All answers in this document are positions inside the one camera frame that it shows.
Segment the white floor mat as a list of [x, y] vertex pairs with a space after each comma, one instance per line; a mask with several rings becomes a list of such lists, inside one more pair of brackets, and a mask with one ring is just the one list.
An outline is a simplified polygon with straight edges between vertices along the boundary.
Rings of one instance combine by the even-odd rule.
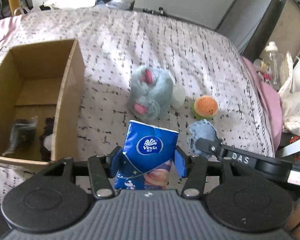
[[92, 8], [95, 4], [96, 0], [47, 0], [44, 2], [46, 7], [55, 9]]

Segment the small white plush ball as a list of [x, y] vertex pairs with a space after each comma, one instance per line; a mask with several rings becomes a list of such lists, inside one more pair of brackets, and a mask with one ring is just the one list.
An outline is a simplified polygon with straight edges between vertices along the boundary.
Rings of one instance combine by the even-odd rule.
[[182, 83], [176, 83], [173, 86], [173, 92], [171, 97], [171, 106], [174, 109], [179, 109], [185, 102], [185, 88]]

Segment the orange burger plush toy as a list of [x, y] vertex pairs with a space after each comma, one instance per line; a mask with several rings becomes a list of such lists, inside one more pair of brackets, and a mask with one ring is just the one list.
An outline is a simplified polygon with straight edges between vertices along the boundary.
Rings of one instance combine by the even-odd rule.
[[216, 100], [208, 95], [197, 98], [191, 106], [194, 117], [198, 120], [212, 119], [218, 112]]

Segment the clear bottle white cap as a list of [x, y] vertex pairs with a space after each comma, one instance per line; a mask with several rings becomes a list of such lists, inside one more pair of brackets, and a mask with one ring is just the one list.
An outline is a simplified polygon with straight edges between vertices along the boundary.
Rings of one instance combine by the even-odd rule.
[[267, 65], [270, 76], [270, 84], [272, 87], [279, 91], [281, 88], [281, 65], [284, 61], [284, 56], [279, 52], [279, 49], [274, 41], [269, 43], [264, 48], [263, 61]]

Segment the black item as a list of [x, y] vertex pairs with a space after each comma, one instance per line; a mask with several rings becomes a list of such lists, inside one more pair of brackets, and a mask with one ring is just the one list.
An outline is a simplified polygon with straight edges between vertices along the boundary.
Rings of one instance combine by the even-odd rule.
[[10, 132], [10, 145], [2, 156], [8, 157], [15, 154], [18, 148], [30, 146], [36, 135], [37, 124], [38, 116], [34, 116], [29, 120], [16, 119]]

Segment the grey plush mouse toy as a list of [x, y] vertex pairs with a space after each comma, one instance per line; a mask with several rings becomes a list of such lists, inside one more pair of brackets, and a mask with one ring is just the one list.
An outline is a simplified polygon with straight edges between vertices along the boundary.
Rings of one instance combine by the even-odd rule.
[[138, 66], [130, 77], [127, 107], [142, 122], [154, 122], [170, 109], [173, 86], [168, 71]]

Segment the white black patterned bed sheet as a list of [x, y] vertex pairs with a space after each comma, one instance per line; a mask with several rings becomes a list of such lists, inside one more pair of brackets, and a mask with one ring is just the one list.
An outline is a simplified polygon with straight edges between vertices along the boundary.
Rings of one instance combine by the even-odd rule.
[[167, 71], [179, 108], [155, 126], [179, 132], [189, 149], [192, 104], [213, 97], [212, 119], [225, 144], [275, 155], [268, 110], [252, 67], [225, 36], [185, 22], [108, 9], [45, 11], [0, 20], [0, 203], [12, 188], [65, 155], [108, 154], [130, 120], [149, 112], [127, 103]]

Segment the brown cardboard box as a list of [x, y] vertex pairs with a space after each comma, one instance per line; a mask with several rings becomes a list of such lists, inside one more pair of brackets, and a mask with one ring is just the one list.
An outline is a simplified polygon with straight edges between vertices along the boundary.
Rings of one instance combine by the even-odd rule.
[[[77, 40], [24, 44], [11, 48], [0, 64], [0, 166], [41, 170], [77, 157], [77, 123], [85, 65]], [[54, 118], [51, 157], [44, 161], [40, 136]], [[37, 120], [33, 141], [8, 153], [16, 120]]]

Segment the brown board black frame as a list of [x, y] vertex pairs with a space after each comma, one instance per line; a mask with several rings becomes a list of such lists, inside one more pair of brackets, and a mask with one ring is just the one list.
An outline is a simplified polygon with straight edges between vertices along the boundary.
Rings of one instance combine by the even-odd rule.
[[242, 55], [253, 62], [264, 58], [265, 47], [276, 43], [279, 52], [290, 52], [293, 63], [300, 58], [300, 8], [295, 0], [271, 0]]

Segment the black and white furry toy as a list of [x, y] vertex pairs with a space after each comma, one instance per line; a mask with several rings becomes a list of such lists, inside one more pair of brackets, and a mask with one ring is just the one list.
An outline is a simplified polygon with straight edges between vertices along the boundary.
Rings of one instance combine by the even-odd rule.
[[52, 135], [55, 118], [46, 118], [43, 134], [39, 137], [42, 161], [51, 161]]

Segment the blue Vinda tissue pack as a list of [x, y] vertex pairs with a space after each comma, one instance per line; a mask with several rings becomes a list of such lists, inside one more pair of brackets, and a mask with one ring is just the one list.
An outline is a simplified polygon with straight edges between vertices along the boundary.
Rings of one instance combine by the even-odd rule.
[[166, 189], [178, 136], [177, 131], [131, 120], [115, 189]]

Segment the white crumpled plastic bag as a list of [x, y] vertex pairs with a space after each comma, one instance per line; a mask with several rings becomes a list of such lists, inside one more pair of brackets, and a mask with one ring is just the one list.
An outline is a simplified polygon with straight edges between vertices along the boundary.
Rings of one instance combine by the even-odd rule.
[[300, 92], [296, 90], [293, 79], [293, 59], [286, 52], [279, 67], [283, 129], [300, 136]]

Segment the grey-blue knitted plush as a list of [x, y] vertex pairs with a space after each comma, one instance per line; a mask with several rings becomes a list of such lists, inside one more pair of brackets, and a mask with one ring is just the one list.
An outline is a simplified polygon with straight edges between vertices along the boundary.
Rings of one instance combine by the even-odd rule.
[[200, 150], [196, 148], [196, 142], [200, 138], [215, 142], [221, 142], [214, 126], [208, 120], [202, 119], [191, 124], [189, 126], [189, 132], [191, 133], [191, 136], [188, 137], [188, 142], [191, 153], [202, 155], [209, 159], [211, 155], [200, 152]]

